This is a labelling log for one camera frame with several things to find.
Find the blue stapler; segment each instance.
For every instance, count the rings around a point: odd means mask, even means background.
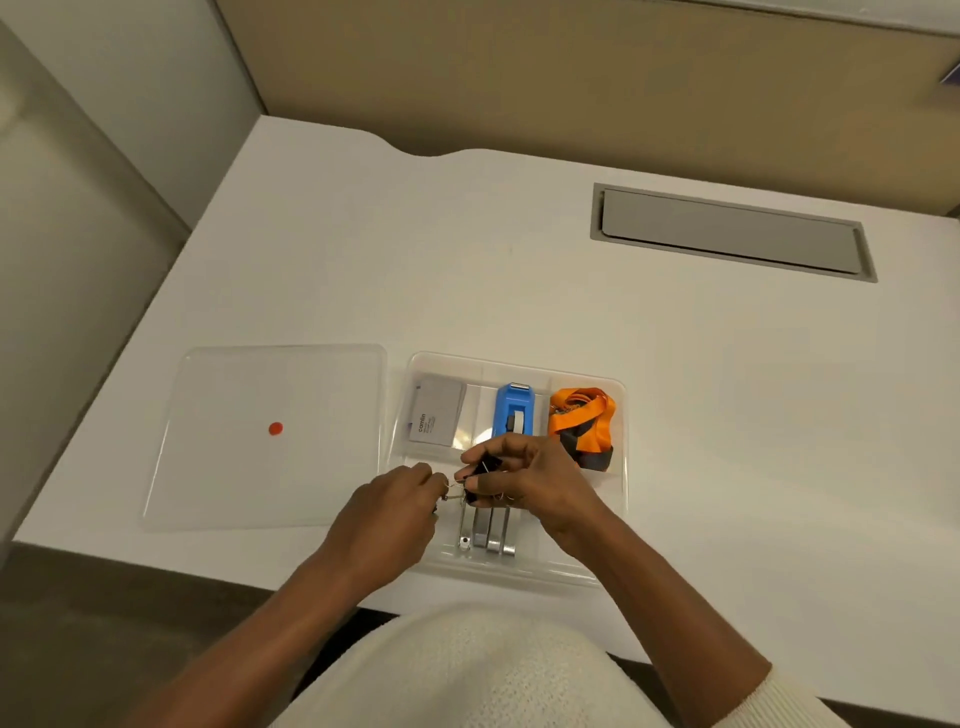
[[[534,433],[534,391],[526,384],[505,384],[496,390],[493,437],[505,432]]]

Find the white desk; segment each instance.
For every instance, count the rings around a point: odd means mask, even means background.
[[[879,283],[591,240],[595,182],[859,220]],[[165,402],[191,347],[335,342],[387,349],[391,412],[424,350],[624,382],[637,531],[824,697],[960,721],[957,221],[263,118],[17,540],[276,587],[323,529],[141,530]],[[643,659],[599,590],[414,572],[366,604],[452,600]]]

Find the clear plastic organizer tray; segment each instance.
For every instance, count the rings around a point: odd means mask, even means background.
[[[451,447],[426,445],[409,439],[415,391],[427,375],[459,379],[467,386]],[[403,400],[387,453],[387,469],[426,462],[434,471],[448,475],[452,483],[453,474],[463,467],[461,454],[491,438],[496,391],[511,382],[527,384],[534,390],[535,435],[546,434],[550,395],[559,389],[599,387],[613,397],[616,413],[611,422],[612,462],[605,473],[588,470],[583,473],[613,512],[624,516],[627,511],[627,393],[620,382],[599,376],[552,372],[431,352],[417,353],[407,369]],[[473,511],[472,506],[465,506],[462,500],[438,503],[437,532],[423,557],[427,567],[456,570],[462,575],[489,574],[596,585],[593,574],[567,556],[546,534],[540,522],[523,510],[511,509],[510,515],[510,519],[520,518],[516,555],[480,547],[461,550],[461,516],[465,507]]]

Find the hand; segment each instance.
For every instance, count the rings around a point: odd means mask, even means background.
[[[423,556],[447,480],[426,463],[400,466],[354,491],[320,549],[300,570],[336,574],[355,605]]]
[[[470,475],[484,452],[503,460],[497,473]],[[551,438],[507,433],[467,450],[458,471],[465,487],[479,498],[478,508],[525,508],[540,519],[543,529],[564,551],[581,559],[594,527],[616,515],[597,496],[564,447]]]

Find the person's left hand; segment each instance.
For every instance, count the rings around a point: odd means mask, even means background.
[[[447,479],[426,463],[400,466],[354,491],[318,551],[298,571],[335,574],[357,603],[423,556]]]

